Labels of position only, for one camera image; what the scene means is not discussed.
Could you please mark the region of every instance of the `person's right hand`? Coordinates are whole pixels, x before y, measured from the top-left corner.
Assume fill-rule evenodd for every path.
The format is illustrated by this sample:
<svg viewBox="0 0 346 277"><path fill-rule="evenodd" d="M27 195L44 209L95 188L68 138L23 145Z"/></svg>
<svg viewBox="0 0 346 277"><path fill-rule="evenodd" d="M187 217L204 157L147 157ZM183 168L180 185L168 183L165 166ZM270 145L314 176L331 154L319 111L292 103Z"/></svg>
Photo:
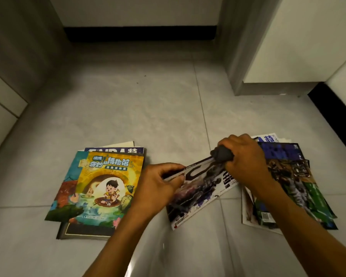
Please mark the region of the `person's right hand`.
<svg viewBox="0 0 346 277"><path fill-rule="evenodd" d="M230 135L218 145L224 145L235 155L233 161L225 164L226 170L240 183L248 187L257 197L264 196L274 185L266 165L263 150L248 134Z"/></svg>

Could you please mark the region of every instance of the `floor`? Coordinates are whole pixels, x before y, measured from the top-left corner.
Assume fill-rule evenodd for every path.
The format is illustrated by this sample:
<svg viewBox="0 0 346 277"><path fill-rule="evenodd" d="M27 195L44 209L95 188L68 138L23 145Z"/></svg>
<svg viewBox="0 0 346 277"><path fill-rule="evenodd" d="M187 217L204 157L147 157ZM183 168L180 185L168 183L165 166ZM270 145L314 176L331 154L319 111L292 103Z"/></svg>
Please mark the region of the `floor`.
<svg viewBox="0 0 346 277"><path fill-rule="evenodd" d="M346 148L307 96L235 97L208 42L76 46L0 149L0 276L81 276L105 244L56 240L46 212L75 152L134 140L191 164L229 134L276 132L310 160L346 245ZM240 190L174 232L165 211L131 276L305 276L283 236L241 224Z"/></svg>

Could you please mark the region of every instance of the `book title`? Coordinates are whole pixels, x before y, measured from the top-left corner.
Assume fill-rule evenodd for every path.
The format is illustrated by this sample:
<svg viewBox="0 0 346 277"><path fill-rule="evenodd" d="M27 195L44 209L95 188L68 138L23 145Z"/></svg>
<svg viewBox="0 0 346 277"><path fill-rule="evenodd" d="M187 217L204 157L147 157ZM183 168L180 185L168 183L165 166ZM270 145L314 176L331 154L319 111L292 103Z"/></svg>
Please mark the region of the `book title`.
<svg viewBox="0 0 346 277"><path fill-rule="evenodd" d="M119 159L119 158L109 157L108 159L106 159L106 157L103 157L101 155L95 155L92 158L92 160L93 161L90 162L89 167L101 168L103 165L116 165L116 166L128 167L129 165L129 158Z"/></svg>

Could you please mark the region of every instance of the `cartoon boy's face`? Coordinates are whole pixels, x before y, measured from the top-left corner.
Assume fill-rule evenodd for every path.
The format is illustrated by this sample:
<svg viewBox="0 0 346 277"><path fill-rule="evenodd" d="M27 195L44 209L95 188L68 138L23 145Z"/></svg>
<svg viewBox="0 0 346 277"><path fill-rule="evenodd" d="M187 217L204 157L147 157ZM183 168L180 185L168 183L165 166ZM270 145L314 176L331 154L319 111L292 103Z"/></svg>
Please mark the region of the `cartoon boy's face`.
<svg viewBox="0 0 346 277"><path fill-rule="evenodd" d="M106 191L107 192L114 192L114 191L116 191L116 188L113 186L106 186Z"/></svg>

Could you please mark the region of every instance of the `baseboard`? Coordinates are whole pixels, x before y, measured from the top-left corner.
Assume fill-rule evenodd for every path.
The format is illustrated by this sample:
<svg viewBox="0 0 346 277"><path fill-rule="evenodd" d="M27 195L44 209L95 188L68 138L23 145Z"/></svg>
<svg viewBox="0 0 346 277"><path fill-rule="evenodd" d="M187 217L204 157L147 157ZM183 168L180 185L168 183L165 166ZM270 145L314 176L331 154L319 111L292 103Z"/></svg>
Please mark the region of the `baseboard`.
<svg viewBox="0 0 346 277"><path fill-rule="evenodd" d="M65 27L71 42L213 40L217 26Z"/></svg>
<svg viewBox="0 0 346 277"><path fill-rule="evenodd" d="M238 91L239 95L303 95L309 93L318 82L297 83L244 83Z"/></svg>
<svg viewBox="0 0 346 277"><path fill-rule="evenodd" d="M346 146L346 105L325 83L318 83L308 95Z"/></svg>

